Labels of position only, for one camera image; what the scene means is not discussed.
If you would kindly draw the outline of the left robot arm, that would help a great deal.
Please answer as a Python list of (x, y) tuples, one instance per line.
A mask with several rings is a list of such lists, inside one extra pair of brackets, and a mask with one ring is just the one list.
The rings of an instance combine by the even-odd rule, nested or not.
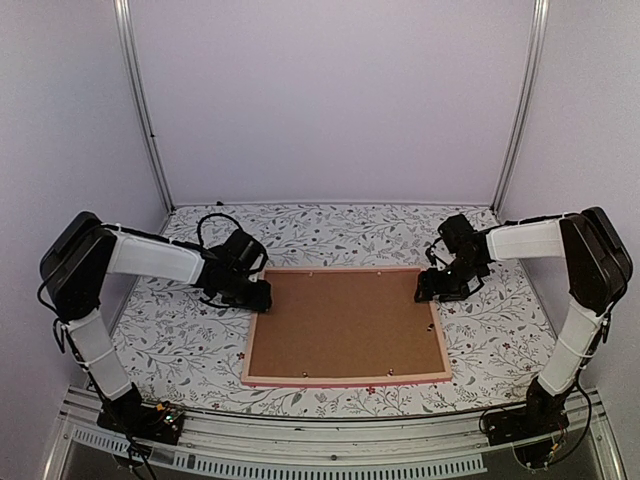
[(266, 248), (242, 227), (226, 241), (205, 247), (102, 222), (89, 211), (76, 215), (40, 262), (37, 296), (62, 330), (88, 373), (111, 419), (128, 434), (148, 426), (148, 412), (121, 364), (101, 315), (104, 281), (112, 274), (165, 279), (200, 289), (202, 303), (265, 313), (271, 286), (257, 274), (266, 266)]

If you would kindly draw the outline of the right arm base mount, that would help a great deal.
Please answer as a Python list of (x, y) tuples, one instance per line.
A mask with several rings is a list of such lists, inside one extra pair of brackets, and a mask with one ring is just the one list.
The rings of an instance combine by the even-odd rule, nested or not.
[(564, 411), (548, 418), (532, 420), (525, 407), (507, 409), (489, 408), (479, 418), (479, 429), (491, 446), (513, 443), (566, 429), (569, 419)]

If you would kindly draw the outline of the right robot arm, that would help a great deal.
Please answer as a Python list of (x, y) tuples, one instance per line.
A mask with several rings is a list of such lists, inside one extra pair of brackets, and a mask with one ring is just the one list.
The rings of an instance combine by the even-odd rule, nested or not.
[(612, 221), (600, 206), (509, 221), (479, 230), (467, 217), (447, 218), (437, 242), (451, 259), (417, 277), (414, 300), (450, 302), (473, 294), (471, 280), (482, 282), (493, 263), (554, 258), (564, 262), (566, 318), (546, 365), (531, 381), (517, 427), (537, 436), (552, 424), (567, 394), (578, 385), (598, 345), (608, 337), (614, 307), (627, 293), (633, 260)]

